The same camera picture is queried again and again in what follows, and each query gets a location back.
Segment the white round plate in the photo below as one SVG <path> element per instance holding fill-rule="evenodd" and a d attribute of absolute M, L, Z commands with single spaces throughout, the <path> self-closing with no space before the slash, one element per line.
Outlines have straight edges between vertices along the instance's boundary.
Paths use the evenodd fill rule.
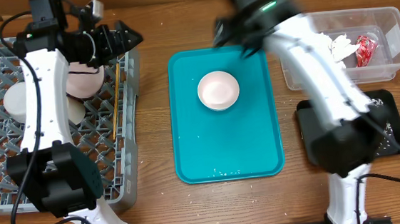
<path fill-rule="evenodd" d="M 66 92 L 76 98 L 89 98 L 103 85 L 103 67 L 91 68 L 86 64 L 70 63 Z"/>

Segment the white plastic cup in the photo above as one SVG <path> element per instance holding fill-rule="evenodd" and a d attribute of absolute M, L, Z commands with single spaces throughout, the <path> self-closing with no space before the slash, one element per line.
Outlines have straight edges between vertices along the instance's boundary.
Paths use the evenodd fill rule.
<path fill-rule="evenodd" d="M 68 119 L 73 124 L 78 125 L 85 118 L 86 108 L 80 101 L 68 97 L 67 109 Z"/>

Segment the pink bowl with food scraps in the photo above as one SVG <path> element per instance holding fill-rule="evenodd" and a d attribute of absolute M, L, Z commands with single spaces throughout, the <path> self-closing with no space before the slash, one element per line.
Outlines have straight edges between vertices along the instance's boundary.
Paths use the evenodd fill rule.
<path fill-rule="evenodd" d="M 200 102 L 213 111 L 224 111 L 237 102 L 240 86 L 236 78 L 225 71 L 212 71 L 198 83 Z"/>

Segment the white napkin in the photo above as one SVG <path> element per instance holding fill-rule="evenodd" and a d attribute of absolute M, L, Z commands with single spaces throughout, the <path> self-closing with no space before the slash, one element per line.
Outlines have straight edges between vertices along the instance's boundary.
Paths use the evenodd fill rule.
<path fill-rule="evenodd" d="M 331 37 L 323 33 L 319 33 L 317 35 L 320 42 L 329 49 L 332 55 L 332 60 L 335 62 L 335 64 L 338 65 L 340 68 L 346 68 L 346 65 L 343 61 L 344 57 L 342 56 L 344 54 L 344 47 L 342 46 L 342 44 L 333 41 Z"/>

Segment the grey-white small bowl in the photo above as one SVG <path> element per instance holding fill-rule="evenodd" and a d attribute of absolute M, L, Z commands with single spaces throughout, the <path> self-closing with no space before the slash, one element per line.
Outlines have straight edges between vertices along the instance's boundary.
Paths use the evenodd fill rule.
<path fill-rule="evenodd" d="M 4 108 L 17 122 L 26 122 L 26 83 L 19 82 L 7 89 L 4 95 Z"/>

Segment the small white tissue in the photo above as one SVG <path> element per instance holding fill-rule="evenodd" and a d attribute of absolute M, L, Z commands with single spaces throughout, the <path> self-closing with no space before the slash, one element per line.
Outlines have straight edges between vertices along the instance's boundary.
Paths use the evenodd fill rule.
<path fill-rule="evenodd" d="M 355 53 L 359 47 L 359 44 L 354 45 L 346 35 L 340 35 L 332 41 L 332 44 L 330 45 L 330 51 L 334 61 L 339 63 L 344 58 Z"/>

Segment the red snack wrapper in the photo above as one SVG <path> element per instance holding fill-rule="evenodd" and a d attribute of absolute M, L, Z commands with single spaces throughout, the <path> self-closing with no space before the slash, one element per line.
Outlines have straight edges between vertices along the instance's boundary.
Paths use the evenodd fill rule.
<path fill-rule="evenodd" d="M 356 58 L 357 67 L 366 67 L 371 61 L 374 52 L 378 46 L 378 43 L 369 38 L 368 36 L 358 36 L 357 38 Z"/>

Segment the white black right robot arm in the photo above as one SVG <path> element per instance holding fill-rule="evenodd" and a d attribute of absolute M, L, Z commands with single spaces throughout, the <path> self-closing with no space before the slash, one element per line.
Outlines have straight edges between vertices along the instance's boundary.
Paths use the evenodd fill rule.
<path fill-rule="evenodd" d="M 246 56 L 259 50 L 289 64 L 309 96 L 321 126 L 311 152 L 329 174 L 329 206 L 323 224 L 391 224 L 364 209 L 366 181 L 388 113 L 333 61 L 312 20 L 292 0 L 231 0 L 235 15 L 217 20 L 214 45 L 240 44 Z"/>

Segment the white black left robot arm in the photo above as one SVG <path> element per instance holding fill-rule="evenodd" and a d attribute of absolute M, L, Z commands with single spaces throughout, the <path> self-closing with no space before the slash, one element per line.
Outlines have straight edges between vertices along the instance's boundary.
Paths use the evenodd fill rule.
<path fill-rule="evenodd" d="M 26 121 L 21 150 L 6 161 L 6 172 L 28 198 L 57 224 L 127 224 L 103 197 L 96 164 L 73 144 L 66 84 L 71 63 L 107 65 L 142 42 L 122 21 L 102 23 L 103 5 L 66 0 L 29 0 L 32 21 L 9 50 L 19 58 L 26 83 Z"/>

